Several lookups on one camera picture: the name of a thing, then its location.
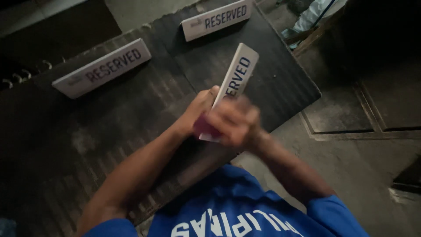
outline forearm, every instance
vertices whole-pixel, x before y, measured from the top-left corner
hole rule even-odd
[[[103,221],[125,218],[130,204],[148,192],[186,136],[176,122],[121,162],[85,207],[78,235]]]
[[[261,131],[254,143],[251,152],[260,157],[285,190],[304,205],[311,199],[335,194],[314,169],[288,152],[266,131]]]

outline person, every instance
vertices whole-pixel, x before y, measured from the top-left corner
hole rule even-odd
[[[159,210],[148,236],[368,236],[322,177],[260,127],[259,109],[247,98],[223,99],[211,110],[218,91],[214,86],[198,93],[172,126],[115,168],[85,206],[77,236],[137,236],[125,219],[129,204],[148,193],[203,113],[223,145],[258,156],[307,213],[227,164]]]

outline person's right hand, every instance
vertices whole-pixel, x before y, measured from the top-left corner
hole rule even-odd
[[[226,146],[253,149],[265,132],[260,127],[260,110],[245,96],[224,98],[209,111],[206,120],[222,133],[221,143]]]

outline white lettering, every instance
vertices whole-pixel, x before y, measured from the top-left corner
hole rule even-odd
[[[176,225],[171,231],[171,237],[189,237],[189,231],[177,231],[178,228],[182,227],[183,229],[189,229],[189,224],[186,222]]]
[[[212,209],[208,209],[209,213],[209,219],[210,219],[210,230],[216,235],[216,236],[222,236],[222,229],[221,225],[219,224],[219,219],[217,215],[212,216]]]
[[[244,219],[244,217],[242,215],[237,216],[237,218],[240,221],[240,223],[233,225],[232,231],[234,232],[235,236],[243,237],[248,232],[252,231],[252,228],[250,227],[250,225],[247,223],[247,221]],[[240,233],[238,231],[238,229],[241,228],[241,227],[244,227],[244,230]]]
[[[290,228],[292,232],[301,235],[291,224],[288,223],[288,221],[286,221],[285,224]]]
[[[289,230],[288,227],[282,223],[282,221],[280,219],[278,219],[276,216],[274,216],[273,214],[269,214],[284,230]]]
[[[224,223],[225,233],[227,237],[232,237],[231,228],[229,227],[228,219],[226,218],[225,212],[221,212],[222,222]]]
[[[253,223],[254,228],[256,228],[257,230],[261,230],[259,223],[257,222],[256,218],[254,218],[254,216],[252,216],[250,213],[246,213],[245,216],[248,217],[248,219],[250,219],[251,223]]]
[[[275,228],[275,230],[281,231],[281,229],[279,229],[279,227],[275,224],[275,222],[266,213],[262,212],[261,210],[254,210],[253,213],[262,214],[273,225],[273,228]]]
[[[197,237],[205,237],[206,212],[203,213],[202,219],[199,222],[196,222],[196,220],[192,220],[190,221],[190,224],[195,230]]]

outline person's left hand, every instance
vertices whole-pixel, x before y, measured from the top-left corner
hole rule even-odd
[[[211,89],[197,94],[183,115],[174,124],[180,129],[182,134],[190,136],[194,133],[193,124],[202,113],[207,113],[211,110],[218,92],[219,86],[213,86]]]

